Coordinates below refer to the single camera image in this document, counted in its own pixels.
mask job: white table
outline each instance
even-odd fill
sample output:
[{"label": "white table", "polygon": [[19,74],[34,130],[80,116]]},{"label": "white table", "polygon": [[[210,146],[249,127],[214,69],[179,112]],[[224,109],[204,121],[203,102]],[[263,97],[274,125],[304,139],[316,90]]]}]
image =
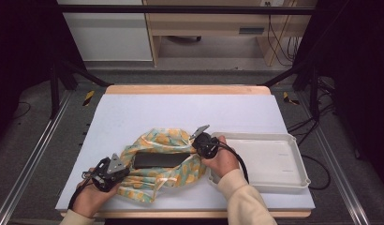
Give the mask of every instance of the white table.
[{"label": "white table", "polygon": [[[65,213],[81,172],[102,158],[118,155],[152,128],[182,128],[192,134],[287,133],[274,96],[260,86],[114,85],[100,100],[81,152],[56,205]],[[262,193],[275,218],[305,218],[315,208],[309,189],[296,194]],[[109,200],[98,218],[225,218],[227,203],[207,180],[185,187],[163,187],[153,203],[122,196]]]}]

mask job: person's hand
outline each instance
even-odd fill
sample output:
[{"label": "person's hand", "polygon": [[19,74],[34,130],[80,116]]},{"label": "person's hand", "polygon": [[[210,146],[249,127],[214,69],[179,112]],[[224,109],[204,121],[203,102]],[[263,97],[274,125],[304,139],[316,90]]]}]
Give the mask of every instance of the person's hand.
[{"label": "person's hand", "polygon": [[[227,143],[224,136],[219,136],[218,140],[220,141],[220,144]],[[240,168],[238,159],[230,151],[222,147],[218,148],[218,153],[215,157],[210,159],[203,158],[201,162],[212,169],[220,178],[225,174]]]},{"label": "person's hand", "polygon": [[[84,181],[81,181],[77,188],[83,185]],[[72,210],[86,218],[92,218],[93,215],[98,212],[99,208],[111,197],[113,197],[119,189],[120,183],[113,187],[109,192],[100,191],[90,180],[88,185],[76,198],[73,203]]]}]

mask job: white tabletop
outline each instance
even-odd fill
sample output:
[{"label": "white tabletop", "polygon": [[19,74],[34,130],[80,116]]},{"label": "white tabletop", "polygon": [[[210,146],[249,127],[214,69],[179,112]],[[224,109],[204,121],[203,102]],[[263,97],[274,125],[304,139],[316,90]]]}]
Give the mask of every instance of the white tabletop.
[{"label": "white tabletop", "polygon": [[[81,152],[56,205],[65,212],[81,173],[152,128],[181,128],[192,134],[210,125],[214,132],[287,133],[274,96],[271,95],[109,95],[100,100]],[[263,193],[271,210],[313,209],[308,188],[296,194]],[[186,187],[164,187],[153,203],[122,196],[109,200],[102,211],[201,211],[226,210],[222,194],[203,176]]]}]

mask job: white tray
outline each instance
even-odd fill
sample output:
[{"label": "white tray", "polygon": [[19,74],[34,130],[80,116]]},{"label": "white tray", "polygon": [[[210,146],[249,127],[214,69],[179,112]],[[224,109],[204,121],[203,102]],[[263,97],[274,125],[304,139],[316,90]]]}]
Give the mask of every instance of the white tray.
[{"label": "white tray", "polygon": [[[213,133],[224,135],[241,156],[250,185],[262,193],[296,193],[307,188],[308,179],[296,139],[289,134]],[[210,172],[216,186],[219,177]]]}]

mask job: wooden table edge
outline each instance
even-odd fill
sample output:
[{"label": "wooden table edge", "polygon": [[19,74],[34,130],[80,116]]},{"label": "wooden table edge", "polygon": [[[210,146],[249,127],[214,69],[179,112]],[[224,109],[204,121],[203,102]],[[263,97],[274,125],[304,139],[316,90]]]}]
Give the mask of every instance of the wooden table edge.
[{"label": "wooden table edge", "polygon": [[[274,218],[307,218],[309,209],[270,210]],[[98,212],[95,218],[227,218],[227,211],[113,211]]]},{"label": "wooden table edge", "polygon": [[270,95],[267,86],[256,85],[111,85],[106,95],[185,94],[185,95]]}]

